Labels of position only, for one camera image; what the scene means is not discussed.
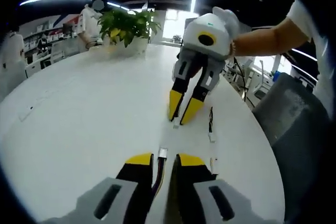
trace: human hand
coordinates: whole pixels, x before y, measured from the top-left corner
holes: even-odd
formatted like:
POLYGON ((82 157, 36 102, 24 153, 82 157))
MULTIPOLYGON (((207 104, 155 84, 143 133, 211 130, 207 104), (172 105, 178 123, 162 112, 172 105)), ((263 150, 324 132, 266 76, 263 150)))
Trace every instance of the human hand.
POLYGON ((87 44, 85 45, 85 48, 86 48, 86 49, 89 49, 89 48, 94 47, 94 46, 96 46, 96 45, 97 45, 97 42, 96 42, 96 41, 91 41, 91 42, 89 42, 89 43, 87 43, 87 44))

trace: gray gripper base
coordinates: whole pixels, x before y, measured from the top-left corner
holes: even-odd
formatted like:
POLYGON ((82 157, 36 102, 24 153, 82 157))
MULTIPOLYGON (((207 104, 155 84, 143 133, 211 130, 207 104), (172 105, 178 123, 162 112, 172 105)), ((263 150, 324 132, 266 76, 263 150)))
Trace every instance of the gray gripper base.
POLYGON ((106 178, 77 199, 76 209, 61 218, 51 218, 42 224, 123 224, 127 207, 138 183, 116 178, 106 178), (105 218, 97 218, 97 207, 107 192, 117 192, 105 218))
POLYGON ((280 224, 276 220, 265 220, 256 215, 250 199, 221 179, 194 183, 194 188, 199 196, 206 224, 223 224, 223 221, 231 224, 280 224))

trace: desk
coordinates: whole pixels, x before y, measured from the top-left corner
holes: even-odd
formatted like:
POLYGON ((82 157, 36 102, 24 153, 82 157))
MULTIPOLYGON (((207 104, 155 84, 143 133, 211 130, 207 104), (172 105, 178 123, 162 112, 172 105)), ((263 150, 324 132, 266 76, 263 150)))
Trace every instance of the desk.
POLYGON ((41 57, 41 58, 39 58, 39 59, 37 59, 37 60, 34 60, 32 63, 28 64, 28 65, 26 66, 26 68, 27 68, 29 65, 34 65, 34 64, 36 64, 36 63, 38 63, 38 62, 41 62, 41 61, 43 61, 43 60, 50 59, 50 55, 51 55, 51 54, 48 54, 48 55, 45 55, 44 57, 41 57))
POLYGON ((155 45, 145 56, 127 59, 110 59, 103 49, 84 52, 36 73, 0 104, 1 164, 37 221, 67 214, 80 195, 115 177, 129 157, 152 152, 156 158, 164 146, 165 177, 146 221, 162 223, 176 154, 200 156, 209 166, 213 106, 219 178, 249 199, 255 214, 283 222, 284 191, 271 147, 224 78, 194 121, 174 129, 167 120, 178 52, 155 45))

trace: potted plant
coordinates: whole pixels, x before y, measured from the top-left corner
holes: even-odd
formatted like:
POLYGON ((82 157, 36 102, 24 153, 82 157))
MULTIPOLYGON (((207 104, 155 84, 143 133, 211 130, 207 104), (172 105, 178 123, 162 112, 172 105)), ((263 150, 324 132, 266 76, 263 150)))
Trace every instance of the potted plant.
POLYGON ((181 43, 182 37, 180 35, 174 35, 173 36, 174 43, 181 43))
POLYGON ((99 20, 102 39, 107 35, 113 45, 114 54, 132 56, 144 52, 150 37, 150 29, 156 34, 161 26, 152 21, 155 12, 135 12, 130 14, 123 9, 105 12, 99 20))

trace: white glove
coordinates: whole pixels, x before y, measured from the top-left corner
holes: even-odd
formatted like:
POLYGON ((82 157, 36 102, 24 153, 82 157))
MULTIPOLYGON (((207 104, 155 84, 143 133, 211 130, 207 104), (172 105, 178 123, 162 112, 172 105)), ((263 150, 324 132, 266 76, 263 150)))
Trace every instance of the white glove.
POLYGON ((224 22, 231 40, 237 38, 240 33, 240 24, 237 16, 231 10, 224 10, 217 6, 212 9, 212 13, 224 22))

